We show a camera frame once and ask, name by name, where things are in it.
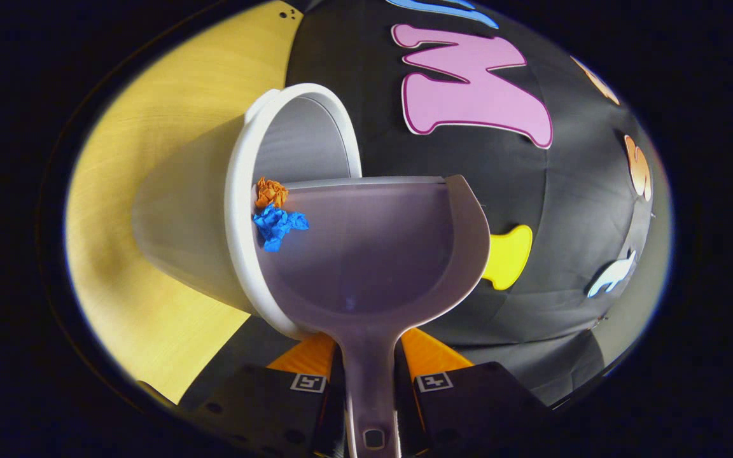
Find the crumpled paper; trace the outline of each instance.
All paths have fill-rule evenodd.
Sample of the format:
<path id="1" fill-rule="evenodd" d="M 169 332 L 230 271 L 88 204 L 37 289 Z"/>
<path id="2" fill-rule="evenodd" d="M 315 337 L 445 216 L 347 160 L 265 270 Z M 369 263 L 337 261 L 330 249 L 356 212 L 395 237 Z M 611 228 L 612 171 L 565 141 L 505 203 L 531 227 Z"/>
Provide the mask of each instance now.
<path id="1" fill-rule="evenodd" d="M 259 228 L 259 233 L 265 239 L 265 251 L 276 252 L 282 246 L 282 238 L 291 229 L 306 231 L 311 227 L 307 217 L 302 212 L 288 212 L 277 209 L 273 203 L 268 204 L 261 214 L 253 215 L 253 223 Z"/>
<path id="2" fill-rule="evenodd" d="M 284 205 L 284 201 L 288 199 L 288 190 L 282 183 L 273 180 L 265 180 L 265 177 L 261 177 L 259 182 L 256 183 L 256 190 L 259 193 L 256 199 L 256 208 L 264 209 L 268 204 L 273 203 L 276 208 L 280 208 Z"/>

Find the blue crumpled paper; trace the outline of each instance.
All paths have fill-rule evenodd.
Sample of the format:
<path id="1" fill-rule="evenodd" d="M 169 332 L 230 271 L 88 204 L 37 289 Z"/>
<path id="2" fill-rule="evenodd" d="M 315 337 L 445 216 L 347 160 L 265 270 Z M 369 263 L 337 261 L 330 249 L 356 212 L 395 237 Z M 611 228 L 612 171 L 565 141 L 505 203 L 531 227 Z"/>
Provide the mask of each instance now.
<path id="1" fill-rule="evenodd" d="M 306 231 L 311 227 L 307 217 L 302 212 L 288 212 L 277 209 L 273 204 L 268 204 L 261 214 L 253 215 L 253 223 L 259 228 L 259 233 L 265 239 L 265 251 L 279 251 L 282 246 L 282 238 L 291 229 Z"/>

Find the orange crumpled paper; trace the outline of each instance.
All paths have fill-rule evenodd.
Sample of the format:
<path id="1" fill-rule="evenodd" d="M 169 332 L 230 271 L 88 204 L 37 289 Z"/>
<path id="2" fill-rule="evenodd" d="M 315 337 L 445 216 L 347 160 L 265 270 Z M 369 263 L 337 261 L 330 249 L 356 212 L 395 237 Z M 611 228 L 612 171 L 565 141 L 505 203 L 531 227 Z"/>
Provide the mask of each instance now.
<path id="1" fill-rule="evenodd" d="M 259 197 L 256 199 L 257 209 L 264 209 L 271 202 L 273 202 L 274 207 L 280 208 L 284 205 L 284 201 L 288 199 L 288 190 L 282 186 L 282 183 L 265 180 L 265 177 L 259 179 L 256 189 L 259 191 Z"/>

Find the pink letter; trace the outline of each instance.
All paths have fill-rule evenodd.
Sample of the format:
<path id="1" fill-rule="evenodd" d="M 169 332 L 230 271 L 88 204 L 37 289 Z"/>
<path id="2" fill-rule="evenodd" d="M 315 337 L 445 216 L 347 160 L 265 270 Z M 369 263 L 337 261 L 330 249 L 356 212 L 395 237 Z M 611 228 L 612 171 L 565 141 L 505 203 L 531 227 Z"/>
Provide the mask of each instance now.
<path id="1" fill-rule="evenodd" d="M 407 24 L 393 26 L 392 37 L 405 48 L 421 43 L 448 45 L 412 53 L 403 61 L 465 81 L 437 81 L 422 73 L 407 75 L 401 100 L 407 127 L 413 133 L 430 134 L 437 125 L 485 125 L 524 134 L 539 148 L 550 147 L 553 124 L 545 105 L 488 72 L 527 64 L 509 41 L 416 29 Z"/>

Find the dustpan handle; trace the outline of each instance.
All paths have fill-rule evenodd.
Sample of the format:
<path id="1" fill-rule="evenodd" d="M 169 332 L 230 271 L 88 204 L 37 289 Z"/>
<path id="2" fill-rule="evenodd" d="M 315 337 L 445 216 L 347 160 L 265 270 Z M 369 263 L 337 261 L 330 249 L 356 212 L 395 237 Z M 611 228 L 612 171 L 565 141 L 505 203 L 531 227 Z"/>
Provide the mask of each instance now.
<path id="1" fill-rule="evenodd" d="M 347 389 L 352 458 L 400 458 L 395 414 L 394 348 L 398 339 L 349 336 L 339 342 Z"/>

